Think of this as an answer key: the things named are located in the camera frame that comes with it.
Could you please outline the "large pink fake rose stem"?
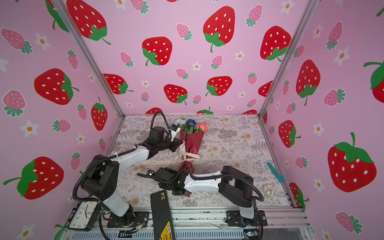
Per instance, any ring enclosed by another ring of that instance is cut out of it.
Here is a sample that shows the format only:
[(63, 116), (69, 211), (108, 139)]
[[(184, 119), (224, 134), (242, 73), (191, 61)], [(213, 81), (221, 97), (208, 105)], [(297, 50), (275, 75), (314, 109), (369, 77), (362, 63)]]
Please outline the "large pink fake rose stem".
[(209, 130), (209, 126), (208, 126), (208, 124), (206, 124), (206, 123), (201, 123), (201, 124), (200, 124), (200, 127), (199, 127), (199, 130), (200, 130), (201, 132), (207, 132), (207, 131)]

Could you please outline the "white fake flower stem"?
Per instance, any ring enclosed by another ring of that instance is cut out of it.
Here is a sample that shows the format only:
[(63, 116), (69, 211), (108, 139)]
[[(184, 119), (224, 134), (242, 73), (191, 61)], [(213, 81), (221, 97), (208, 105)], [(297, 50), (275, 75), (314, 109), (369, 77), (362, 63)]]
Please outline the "white fake flower stem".
[(184, 131), (186, 136), (193, 134), (195, 131), (195, 127), (190, 126), (188, 120), (183, 118), (176, 120), (175, 125), (179, 127), (181, 131)]

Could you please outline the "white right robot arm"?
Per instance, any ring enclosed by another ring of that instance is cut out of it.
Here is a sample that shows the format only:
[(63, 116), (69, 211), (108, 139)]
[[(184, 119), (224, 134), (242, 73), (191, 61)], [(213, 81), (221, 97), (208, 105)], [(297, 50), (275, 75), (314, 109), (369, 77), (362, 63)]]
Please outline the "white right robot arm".
[(196, 175), (193, 168), (185, 164), (178, 171), (160, 168), (157, 171), (148, 170), (146, 174), (137, 173), (137, 176), (156, 181), (161, 189), (176, 196), (217, 192), (239, 207), (238, 212), (227, 215), (226, 223), (230, 227), (263, 227), (263, 216), (256, 204), (257, 201), (264, 201), (263, 194), (254, 186), (251, 176), (231, 166), (224, 166), (216, 173)]

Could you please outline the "beige ribbon pile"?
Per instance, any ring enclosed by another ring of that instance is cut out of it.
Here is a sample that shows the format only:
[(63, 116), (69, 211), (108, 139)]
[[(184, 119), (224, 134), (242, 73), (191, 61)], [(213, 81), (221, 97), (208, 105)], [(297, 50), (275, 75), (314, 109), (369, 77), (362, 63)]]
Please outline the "beige ribbon pile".
[(140, 171), (149, 167), (166, 167), (175, 163), (181, 163), (183, 161), (198, 162), (200, 159), (201, 157), (198, 154), (192, 154), (186, 151), (186, 142), (183, 141), (183, 143), (179, 147), (179, 153), (176, 154), (173, 159), (171, 159), (170, 161), (141, 161), (138, 164), (134, 165), (134, 168), (131, 171), (131, 176), (133, 177)]

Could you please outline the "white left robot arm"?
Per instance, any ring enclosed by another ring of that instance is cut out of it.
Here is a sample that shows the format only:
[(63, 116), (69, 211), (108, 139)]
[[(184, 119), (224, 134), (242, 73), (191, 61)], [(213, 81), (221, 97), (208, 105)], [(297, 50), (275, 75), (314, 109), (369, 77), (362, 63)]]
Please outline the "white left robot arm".
[(117, 217), (123, 226), (129, 226), (134, 221), (133, 207), (124, 201), (116, 190), (119, 173), (141, 161), (146, 161), (164, 150), (175, 152), (183, 141), (176, 138), (181, 128), (176, 125), (154, 127), (157, 115), (166, 118), (162, 112), (157, 112), (152, 118), (150, 133), (145, 141), (135, 145), (131, 150), (114, 154), (109, 157), (98, 155), (94, 157), (90, 167), (85, 170), (73, 189), (73, 198), (77, 202), (96, 202), (107, 213)]

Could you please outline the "dark red wrapping paper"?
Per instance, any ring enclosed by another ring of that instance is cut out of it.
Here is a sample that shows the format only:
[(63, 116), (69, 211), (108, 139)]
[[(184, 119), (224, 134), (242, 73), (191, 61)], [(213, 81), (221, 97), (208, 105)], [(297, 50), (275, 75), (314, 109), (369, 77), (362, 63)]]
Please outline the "dark red wrapping paper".
[(179, 156), (176, 160), (181, 160), (182, 164), (179, 170), (185, 167), (192, 167), (192, 162), (198, 162), (201, 156), (198, 155), (205, 132), (197, 132), (187, 135), (186, 131), (180, 132), (180, 138), (183, 144), (179, 148)]

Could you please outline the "blue fake rose stem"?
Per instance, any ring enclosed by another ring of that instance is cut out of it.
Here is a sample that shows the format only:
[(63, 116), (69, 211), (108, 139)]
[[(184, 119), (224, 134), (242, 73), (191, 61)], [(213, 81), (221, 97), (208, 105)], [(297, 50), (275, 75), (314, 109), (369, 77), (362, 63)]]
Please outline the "blue fake rose stem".
[(189, 120), (188, 120), (188, 124), (189, 124), (190, 126), (195, 127), (197, 123), (196, 123), (195, 120), (189, 119)]

